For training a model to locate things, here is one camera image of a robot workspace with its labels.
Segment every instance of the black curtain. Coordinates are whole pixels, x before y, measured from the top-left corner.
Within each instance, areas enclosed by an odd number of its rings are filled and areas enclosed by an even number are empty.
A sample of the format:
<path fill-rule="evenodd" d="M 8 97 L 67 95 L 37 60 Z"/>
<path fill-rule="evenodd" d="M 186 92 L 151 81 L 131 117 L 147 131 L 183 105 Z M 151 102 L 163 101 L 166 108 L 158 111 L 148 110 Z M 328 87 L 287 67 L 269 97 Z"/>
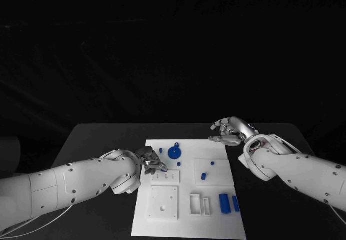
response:
<path fill-rule="evenodd" d="M 59 5 L 65 15 L 1 20 L 0 128 L 29 156 L 18 171 L 50 167 L 78 124 L 230 116 L 292 123 L 339 161 L 344 2 L 163 2 Z"/>

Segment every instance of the blue cylinder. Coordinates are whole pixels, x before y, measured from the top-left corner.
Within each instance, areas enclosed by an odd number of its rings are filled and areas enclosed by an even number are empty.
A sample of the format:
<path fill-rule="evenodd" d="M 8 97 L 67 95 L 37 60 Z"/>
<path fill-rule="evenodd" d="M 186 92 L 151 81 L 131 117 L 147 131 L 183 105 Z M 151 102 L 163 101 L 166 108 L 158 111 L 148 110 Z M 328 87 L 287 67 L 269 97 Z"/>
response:
<path fill-rule="evenodd" d="M 204 181 L 204 180 L 206 180 L 206 177 L 207 177 L 207 174 L 203 172 L 200 179 Z"/>
<path fill-rule="evenodd" d="M 238 205 L 236 196 L 232 196 L 232 204 L 233 204 L 235 211 L 239 212 L 239 205 Z"/>
<path fill-rule="evenodd" d="M 220 194 L 217 197 L 219 197 L 220 212 L 223 214 L 229 214 L 230 213 L 229 196 L 226 194 Z"/>

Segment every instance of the blue disc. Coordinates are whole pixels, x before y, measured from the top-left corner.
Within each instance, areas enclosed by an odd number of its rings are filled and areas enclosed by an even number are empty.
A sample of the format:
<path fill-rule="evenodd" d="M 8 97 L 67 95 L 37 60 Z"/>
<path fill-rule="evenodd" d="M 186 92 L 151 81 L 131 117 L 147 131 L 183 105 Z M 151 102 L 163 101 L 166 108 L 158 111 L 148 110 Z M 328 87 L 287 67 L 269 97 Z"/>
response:
<path fill-rule="evenodd" d="M 178 148 L 178 143 L 176 142 L 174 146 L 167 151 L 167 156 L 170 159 L 178 159 L 181 156 L 181 150 Z"/>

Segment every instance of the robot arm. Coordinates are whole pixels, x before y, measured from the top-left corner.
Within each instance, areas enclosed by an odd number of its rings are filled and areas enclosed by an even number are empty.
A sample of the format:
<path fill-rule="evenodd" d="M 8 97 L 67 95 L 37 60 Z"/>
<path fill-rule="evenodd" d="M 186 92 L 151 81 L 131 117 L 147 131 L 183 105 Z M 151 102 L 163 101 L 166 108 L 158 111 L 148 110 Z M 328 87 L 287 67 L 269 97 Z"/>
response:
<path fill-rule="evenodd" d="M 150 173 L 167 171 L 151 147 L 114 150 L 99 158 L 72 162 L 49 170 L 0 179 L 0 232 L 13 225 L 69 207 L 104 193 L 131 194 L 141 186 L 141 165 Z"/>
<path fill-rule="evenodd" d="M 236 117 L 219 120 L 210 129 L 216 127 L 220 136 L 209 140 L 230 147 L 245 142 L 239 161 L 259 179 L 268 181 L 278 175 L 295 191 L 346 211 L 346 166 L 294 153 L 279 138 L 261 135 Z"/>

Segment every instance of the dark gray table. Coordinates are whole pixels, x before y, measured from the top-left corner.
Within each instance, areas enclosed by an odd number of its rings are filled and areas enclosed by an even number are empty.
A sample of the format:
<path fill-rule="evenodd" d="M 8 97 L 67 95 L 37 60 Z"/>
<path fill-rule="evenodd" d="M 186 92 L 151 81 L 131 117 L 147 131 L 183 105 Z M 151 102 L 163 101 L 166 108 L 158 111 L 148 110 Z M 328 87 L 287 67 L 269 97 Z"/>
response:
<path fill-rule="evenodd" d="M 304 137 L 291 124 L 251 124 L 261 134 L 277 134 L 302 153 L 314 155 Z M 135 151 L 147 139 L 207 139 L 219 131 L 210 124 L 80 124 L 75 127 L 52 167 L 99 157 L 114 149 Z M 346 225 L 330 207 L 294 191 L 275 177 L 259 180 L 238 161 L 242 147 L 226 147 L 240 215 L 249 240 L 346 239 Z M 101 196 L 76 204 L 42 230 L 20 239 L 154 239 L 131 237 L 137 191 Z M 16 235 L 46 224 L 63 212 L 43 215 Z"/>

